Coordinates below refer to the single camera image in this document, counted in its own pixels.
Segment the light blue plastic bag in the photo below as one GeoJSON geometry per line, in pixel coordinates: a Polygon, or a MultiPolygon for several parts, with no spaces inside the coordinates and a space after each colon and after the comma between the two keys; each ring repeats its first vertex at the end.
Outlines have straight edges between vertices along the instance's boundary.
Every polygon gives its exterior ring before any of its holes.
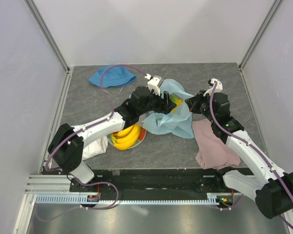
{"type": "Polygon", "coordinates": [[[154,111],[146,113],[141,119],[142,127],[155,135],[172,133],[181,138],[194,138],[192,113],[185,104],[185,99],[191,98],[193,95],[187,93],[183,86],[173,79],[164,80],[161,90],[167,91],[170,98],[176,96],[182,99],[183,103],[177,108],[175,113],[170,112],[167,115],[154,111]]]}

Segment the yellow lemon fruit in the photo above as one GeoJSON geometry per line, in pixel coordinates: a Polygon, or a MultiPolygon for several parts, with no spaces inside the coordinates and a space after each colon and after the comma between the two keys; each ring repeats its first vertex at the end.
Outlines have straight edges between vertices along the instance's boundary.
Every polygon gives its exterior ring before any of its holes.
{"type": "Polygon", "coordinates": [[[183,103],[183,100],[180,99],[180,98],[178,98],[178,97],[176,97],[176,96],[173,96],[173,97],[171,97],[170,99],[171,99],[171,101],[176,105],[176,106],[171,110],[172,113],[175,113],[175,111],[177,110],[177,108],[183,103]]]}

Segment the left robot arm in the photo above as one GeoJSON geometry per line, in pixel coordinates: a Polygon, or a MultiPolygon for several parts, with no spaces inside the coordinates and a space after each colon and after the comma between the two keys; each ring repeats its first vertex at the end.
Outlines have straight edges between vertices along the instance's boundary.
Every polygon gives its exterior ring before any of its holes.
{"type": "Polygon", "coordinates": [[[140,116],[147,112],[169,114],[175,107],[167,91],[156,95],[147,87],[139,86],[110,114],[77,127],[67,123],[61,125],[47,148],[47,162],[54,159],[59,169],[73,175],[83,189],[94,191],[98,183],[94,172],[82,160],[84,148],[106,135],[138,123],[140,116]]]}

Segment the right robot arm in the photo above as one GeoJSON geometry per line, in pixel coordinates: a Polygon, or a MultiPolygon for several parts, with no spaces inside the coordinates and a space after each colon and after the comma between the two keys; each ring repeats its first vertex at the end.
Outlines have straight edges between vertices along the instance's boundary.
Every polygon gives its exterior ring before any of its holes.
{"type": "Polygon", "coordinates": [[[293,172],[285,172],[256,146],[244,127],[231,116],[227,95],[204,95],[200,91],[185,103],[190,112],[208,119],[215,136],[236,152],[254,175],[250,178],[237,170],[226,169],[214,179],[216,190],[225,192],[233,188],[242,193],[268,219],[293,209],[293,172]]]}

